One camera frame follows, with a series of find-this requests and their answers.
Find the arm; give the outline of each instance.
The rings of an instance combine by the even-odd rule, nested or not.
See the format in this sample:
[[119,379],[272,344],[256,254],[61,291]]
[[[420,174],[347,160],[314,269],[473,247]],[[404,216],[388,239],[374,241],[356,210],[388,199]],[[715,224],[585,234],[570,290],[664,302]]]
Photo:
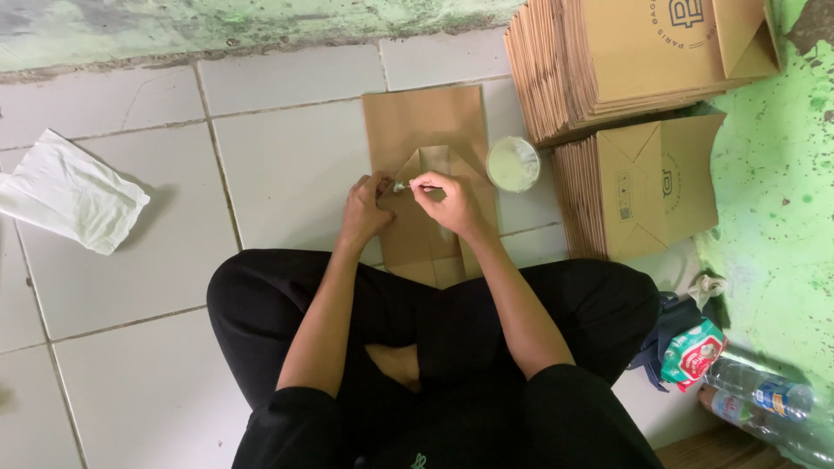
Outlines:
[[336,397],[344,373],[350,312],[359,256],[368,242],[392,220],[376,206],[390,184],[381,173],[363,176],[350,190],[342,229],[319,290],[289,346],[276,390],[303,386]]
[[[445,199],[431,199],[425,186],[439,187]],[[411,181],[414,199],[445,228],[463,238],[475,252],[490,286],[504,338],[516,365],[529,380],[548,366],[574,365],[565,339],[545,307],[513,265],[498,232],[480,212],[468,179],[429,172]]]

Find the hand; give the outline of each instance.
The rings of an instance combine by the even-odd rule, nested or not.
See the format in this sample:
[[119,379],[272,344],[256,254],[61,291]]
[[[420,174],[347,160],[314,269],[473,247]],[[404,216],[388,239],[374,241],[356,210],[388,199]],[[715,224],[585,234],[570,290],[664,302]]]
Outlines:
[[[493,233],[495,229],[487,223],[480,211],[468,177],[448,176],[430,171],[412,179],[410,184],[414,200],[423,210],[437,223],[454,231],[467,242],[485,235],[497,236],[497,232]],[[435,188],[446,192],[446,197],[441,201],[434,200],[427,194]]]
[[394,214],[380,210],[376,200],[394,179],[381,172],[362,176],[350,189],[344,203],[342,229],[336,240],[337,247],[362,252],[368,242],[394,219]]

